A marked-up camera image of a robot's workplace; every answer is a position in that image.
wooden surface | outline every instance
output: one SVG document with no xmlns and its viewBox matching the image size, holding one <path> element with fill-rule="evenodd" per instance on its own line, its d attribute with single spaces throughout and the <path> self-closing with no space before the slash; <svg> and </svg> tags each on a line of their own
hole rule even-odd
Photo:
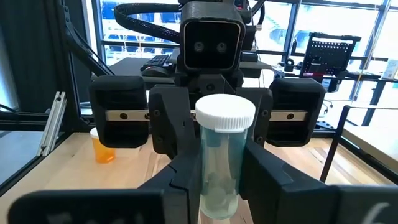
<svg viewBox="0 0 398 224">
<path fill-rule="evenodd" d="M 319 178 L 330 147 L 329 139 L 312 139 L 305 147 L 276 148 L 270 152 L 296 168 Z M 74 133 L 12 189 L 0 197 L 0 223 L 6 223 L 10 204 L 21 195 L 42 189 L 124 189 L 136 188 L 166 166 L 170 160 L 156 154 L 152 140 L 139 149 L 117 149 L 109 164 L 94 161 L 90 135 Z M 331 167 L 329 184 L 392 184 L 342 147 Z M 211 220 L 200 214 L 200 223 L 252 223 L 245 201 L 229 220 Z"/>
<path fill-rule="evenodd" d="M 397 130 L 397 128 L 347 126 L 342 136 L 388 168 L 398 172 Z"/>
</svg>

camera lens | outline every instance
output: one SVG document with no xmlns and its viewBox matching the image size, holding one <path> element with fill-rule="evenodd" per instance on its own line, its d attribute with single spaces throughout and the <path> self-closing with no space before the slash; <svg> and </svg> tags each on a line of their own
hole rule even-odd
<svg viewBox="0 0 398 224">
<path fill-rule="evenodd" d="M 224 43 L 219 43 L 219 44 L 217 45 L 217 51 L 218 51 L 219 53 L 224 53 L 224 52 L 226 51 L 226 44 L 224 44 Z"/>
<path fill-rule="evenodd" d="M 202 42 L 196 42 L 193 48 L 195 49 L 196 52 L 202 52 L 205 46 L 203 45 Z"/>
</svg>

clear pill bottle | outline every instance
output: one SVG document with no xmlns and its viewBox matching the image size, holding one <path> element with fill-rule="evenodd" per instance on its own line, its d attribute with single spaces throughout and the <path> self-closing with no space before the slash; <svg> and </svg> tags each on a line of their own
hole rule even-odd
<svg viewBox="0 0 398 224">
<path fill-rule="evenodd" d="M 238 208 L 243 151 L 256 107 L 240 96 L 214 94 L 200 98 L 195 109 L 203 161 L 200 209 L 222 220 Z"/>
</svg>

keyboard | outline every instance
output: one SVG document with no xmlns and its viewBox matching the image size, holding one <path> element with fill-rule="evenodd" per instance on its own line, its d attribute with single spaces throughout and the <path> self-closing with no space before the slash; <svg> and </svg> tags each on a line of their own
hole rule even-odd
<svg viewBox="0 0 398 224">
<path fill-rule="evenodd" d="M 172 69 L 173 65 L 169 63 L 171 55 L 156 55 L 154 58 L 147 61 L 141 68 L 140 71 L 144 71 L 147 67 L 162 67 L 167 70 Z"/>
</svg>

white bottle cap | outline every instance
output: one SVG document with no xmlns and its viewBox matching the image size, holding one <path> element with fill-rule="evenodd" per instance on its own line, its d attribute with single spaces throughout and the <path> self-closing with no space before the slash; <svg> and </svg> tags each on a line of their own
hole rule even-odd
<svg viewBox="0 0 398 224">
<path fill-rule="evenodd" d="M 240 96 L 213 94 L 200 98 L 196 105 L 198 123 L 217 133 L 241 133 L 249 128 L 256 113 L 254 104 Z"/>
</svg>

